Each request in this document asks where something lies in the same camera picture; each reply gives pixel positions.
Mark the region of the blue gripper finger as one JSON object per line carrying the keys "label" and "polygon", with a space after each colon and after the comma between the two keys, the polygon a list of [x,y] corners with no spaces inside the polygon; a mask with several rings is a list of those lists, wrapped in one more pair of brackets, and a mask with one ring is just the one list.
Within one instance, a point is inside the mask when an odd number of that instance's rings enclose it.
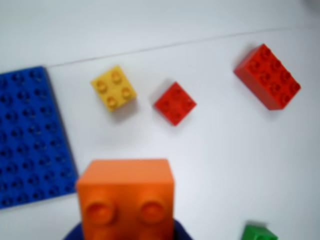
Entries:
{"label": "blue gripper finger", "polygon": [[83,240],[82,223],[78,223],[64,238],[63,240]]}
{"label": "blue gripper finger", "polygon": [[174,230],[173,230],[174,240],[192,240],[191,236],[187,233],[185,228],[178,220],[174,220]]}

